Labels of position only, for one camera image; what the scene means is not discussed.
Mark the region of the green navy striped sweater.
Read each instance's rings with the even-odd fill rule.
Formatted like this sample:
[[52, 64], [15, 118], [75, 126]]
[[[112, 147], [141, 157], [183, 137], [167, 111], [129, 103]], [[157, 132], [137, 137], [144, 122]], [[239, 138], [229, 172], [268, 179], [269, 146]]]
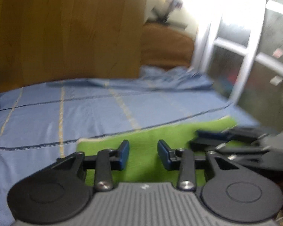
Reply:
[[223, 131], [236, 125], [237, 122], [230, 116], [207, 122], [161, 125], [101, 138], [80, 139], [77, 151], [84, 152], [87, 156], [96, 155], [100, 150], [116, 149], [123, 140], [128, 140], [130, 152], [126, 168], [112, 172], [116, 184], [119, 182], [171, 182], [176, 185], [178, 172], [164, 169], [157, 154], [158, 141], [164, 140], [173, 149], [188, 148], [188, 142], [194, 139], [198, 129]]

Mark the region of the blue bed sheet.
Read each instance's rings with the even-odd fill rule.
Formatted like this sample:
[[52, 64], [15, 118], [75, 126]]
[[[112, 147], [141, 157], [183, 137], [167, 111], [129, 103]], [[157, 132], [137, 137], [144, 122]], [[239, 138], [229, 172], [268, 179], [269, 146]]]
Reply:
[[73, 153], [79, 139], [233, 118], [226, 106], [207, 76], [184, 67], [143, 66], [137, 79], [73, 79], [0, 93], [0, 225], [14, 221], [11, 186]]

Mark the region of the brown cushion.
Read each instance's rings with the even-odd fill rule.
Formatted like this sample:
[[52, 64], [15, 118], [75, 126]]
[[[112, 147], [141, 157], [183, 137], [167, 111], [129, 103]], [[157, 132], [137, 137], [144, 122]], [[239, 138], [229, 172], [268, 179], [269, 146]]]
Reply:
[[194, 40], [186, 33], [148, 22], [141, 33], [141, 64], [170, 70], [188, 68], [194, 53]]

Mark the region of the wooden headboard panel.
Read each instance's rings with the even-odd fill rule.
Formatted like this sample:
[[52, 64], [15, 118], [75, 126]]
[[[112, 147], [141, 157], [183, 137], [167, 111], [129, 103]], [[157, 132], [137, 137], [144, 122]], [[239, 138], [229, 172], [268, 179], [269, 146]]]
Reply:
[[0, 92], [136, 78], [146, 0], [0, 0]]

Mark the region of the aluminium window frame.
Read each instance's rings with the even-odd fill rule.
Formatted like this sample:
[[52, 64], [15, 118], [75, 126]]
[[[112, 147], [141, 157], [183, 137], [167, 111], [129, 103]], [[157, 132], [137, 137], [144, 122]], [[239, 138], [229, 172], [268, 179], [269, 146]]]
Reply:
[[193, 63], [225, 112], [283, 131], [283, 0], [197, 0]]

